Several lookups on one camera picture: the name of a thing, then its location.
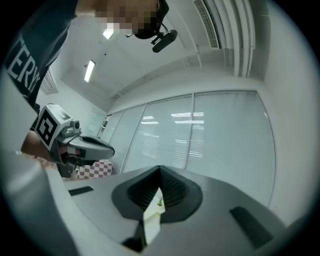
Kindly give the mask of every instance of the dark t-shirt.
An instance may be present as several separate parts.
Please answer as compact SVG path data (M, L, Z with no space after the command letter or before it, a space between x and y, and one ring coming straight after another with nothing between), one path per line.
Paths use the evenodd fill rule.
M75 18L78 0L49 0L20 31L5 60L13 82L34 108L41 83Z

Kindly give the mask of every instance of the window blinds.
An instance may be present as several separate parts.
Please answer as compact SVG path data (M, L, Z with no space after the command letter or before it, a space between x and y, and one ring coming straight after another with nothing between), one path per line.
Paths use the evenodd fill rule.
M101 140L109 143L110 142L110 139L112 137L112 134L114 133L115 131L115 128L120 120L120 117L122 115L123 111L120 111L120 112L117 112L117 113L114 113L112 114L109 122L106 124L106 127L104 129L104 132L101 136Z
M191 96L187 95L148 103L122 172L155 165L184 167L191 129L191 102Z
M110 159L112 162L112 173L119 174L125 160L128 147L133 138L137 124L143 113L145 105L126 109L113 132L110 145L114 147L115 154Z
M275 175L275 148L265 108L255 92L194 97L186 169L234 185L265 206Z

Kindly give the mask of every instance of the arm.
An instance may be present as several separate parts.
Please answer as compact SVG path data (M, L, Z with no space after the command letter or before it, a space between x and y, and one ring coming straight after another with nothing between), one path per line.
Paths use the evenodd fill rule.
M44 158L48 161L52 161L49 152L45 145L42 144L34 131L29 131L21 148L21 151L25 154Z

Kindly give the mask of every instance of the hand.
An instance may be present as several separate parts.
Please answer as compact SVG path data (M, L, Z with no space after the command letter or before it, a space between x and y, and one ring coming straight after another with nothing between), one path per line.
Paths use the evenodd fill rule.
M45 145L42 144L41 140L38 138L37 134L34 131L28 132L22 145L21 151L28 155L41 157L50 162L52 161L49 155L49 151L47 150ZM64 154L68 154L68 147L61 146L59 148L59 153L61 156ZM75 153L77 155L80 155L80 150L76 149Z

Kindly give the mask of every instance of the ceiling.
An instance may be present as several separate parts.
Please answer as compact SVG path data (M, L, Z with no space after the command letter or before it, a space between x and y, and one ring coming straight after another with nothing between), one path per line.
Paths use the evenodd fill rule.
M117 99L133 88L159 76L201 62L224 62L222 49L211 49L204 25L192 0L167 0L169 12L163 23L178 32L177 39L159 53L150 39L126 38L117 30L108 40L105 24L92 16L78 16L71 23L62 51L65 72L61 80L85 98ZM84 81L90 60L96 65L89 83Z

